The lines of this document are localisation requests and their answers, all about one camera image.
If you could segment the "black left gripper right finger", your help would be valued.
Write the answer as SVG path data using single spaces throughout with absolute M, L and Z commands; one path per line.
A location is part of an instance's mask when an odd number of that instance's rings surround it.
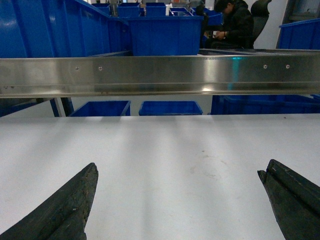
M 318 240 L 320 187 L 275 159 L 257 174 L 284 238 Z

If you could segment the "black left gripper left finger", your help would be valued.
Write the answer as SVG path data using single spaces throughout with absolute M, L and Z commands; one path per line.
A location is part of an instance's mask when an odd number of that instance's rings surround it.
M 0 235 L 2 240 L 86 240 L 99 172 L 89 163 L 27 216 Z

